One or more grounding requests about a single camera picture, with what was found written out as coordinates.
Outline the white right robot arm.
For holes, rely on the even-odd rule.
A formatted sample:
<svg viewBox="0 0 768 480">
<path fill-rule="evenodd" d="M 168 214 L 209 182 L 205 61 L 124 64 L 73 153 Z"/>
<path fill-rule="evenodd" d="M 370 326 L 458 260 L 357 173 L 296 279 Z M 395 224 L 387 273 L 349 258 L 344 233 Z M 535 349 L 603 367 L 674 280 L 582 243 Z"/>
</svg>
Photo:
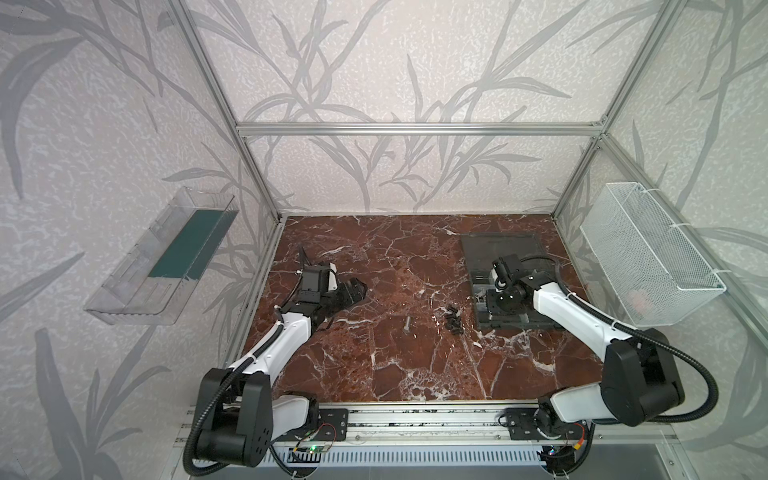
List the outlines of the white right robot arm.
<svg viewBox="0 0 768 480">
<path fill-rule="evenodd" d="M 598 382 L 539 400 L 534 422 L 542 436 L 560 438 L 570 424 L 688 423 L 714 410 L 720 389 L 700 361 L 670 345 L 659 330 L 640 330 L 602 312 L 569 289 L 559 271 L 529 269 L 527 261 L 517 255 L 495 259 L 487 300 L 505 313 L 535 310 L 580 340 L 602 363 Z M 701 376 L 707 396 L 693 410 L 672 414 L 685 401 L 678 362 Z"/>
</svg>

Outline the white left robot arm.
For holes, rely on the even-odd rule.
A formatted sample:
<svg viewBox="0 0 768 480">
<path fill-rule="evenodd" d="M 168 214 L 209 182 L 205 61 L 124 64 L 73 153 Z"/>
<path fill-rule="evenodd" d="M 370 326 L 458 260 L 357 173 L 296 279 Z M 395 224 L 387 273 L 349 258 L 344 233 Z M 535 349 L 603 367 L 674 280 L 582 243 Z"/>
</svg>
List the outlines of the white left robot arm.
<svg viewBox="0 0 768 480">
<path fill-rule="evenodd" d="M 332 263 L 300 268 L 297 283 L 278 305 L 265 336 L 226 368 L 210 369 L 200 382 L 182 465 L 191 477 L 228 466 L 258 466 L 281 436 L 317 427 L 315 400 L 304 394 L 275 398 L 272 388 L 294 354 L 333 317 L 363 302 L 368 287 L 339 279 Z"/>
</svg>

